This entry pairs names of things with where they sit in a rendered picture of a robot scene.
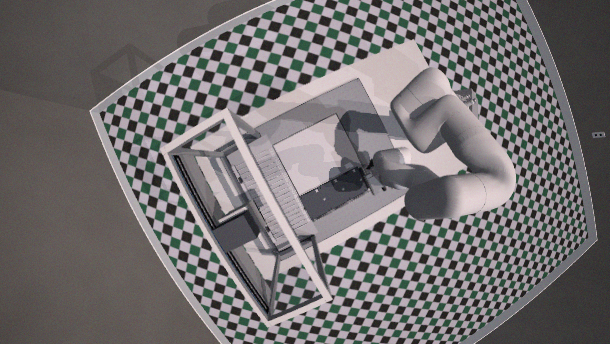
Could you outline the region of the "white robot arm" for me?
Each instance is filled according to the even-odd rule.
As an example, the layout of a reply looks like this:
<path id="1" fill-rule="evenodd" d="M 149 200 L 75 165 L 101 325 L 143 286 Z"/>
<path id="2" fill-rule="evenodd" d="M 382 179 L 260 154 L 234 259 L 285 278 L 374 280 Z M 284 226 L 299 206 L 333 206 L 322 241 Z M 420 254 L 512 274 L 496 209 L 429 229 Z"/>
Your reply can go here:
<path id="1" fill-rule="evenodd" d="M 416 150 L 430 153 L 447 143 L 472 173 L 439 177 L 426 166 L 411 164 L 407 147 L 380 150 L 373 156 L 378 174 L 364 175 L 372 195 L 380 193 L 384 186 L 409 188 L 404 203 L 407 212 L 417 220 L 485 212 L 509 200 L 516 184 L 514 165 L 470 111 L 469 106 L 477 103 L 476 98 L 466 101 L 468 98 L 469 94 L 464 97 L 455 94 L 446 75 L 430 67 L 407 84 L 391 101 L 390 109 Z"/>

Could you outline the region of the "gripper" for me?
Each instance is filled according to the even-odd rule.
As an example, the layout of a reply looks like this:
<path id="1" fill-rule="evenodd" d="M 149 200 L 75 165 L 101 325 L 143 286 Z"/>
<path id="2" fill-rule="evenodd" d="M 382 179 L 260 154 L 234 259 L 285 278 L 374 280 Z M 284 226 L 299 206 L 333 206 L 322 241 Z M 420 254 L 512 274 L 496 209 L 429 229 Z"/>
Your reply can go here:
<path id="1" fill-rule="evenodd" d="M 372 167 L 372 166 L 373 166 L 373 167 Z M 368 168 L 368 167 L 369 167 L 369 168 Z M 369 163 L 368 167 L 367 167 L 366 169 L 371 170 L 371 172 L 372 172 L 373 176 L 374 176 L 374 175 L 376 175 L 376 174 L 378 174 L 377 170 L 375 169 L 375 167 L 374 167 L 374 165 L 373 165 L 373 159 L 371 159 L 371 160 L 370 160 L 370 163 Z M 370 168 L 370 167 L 371 167 L 371 168 Z M 383 191 L 386 191 L 386 187 L 387 187 L 387 186 L 382 187 L 382 190 L 383 190 Z"/>

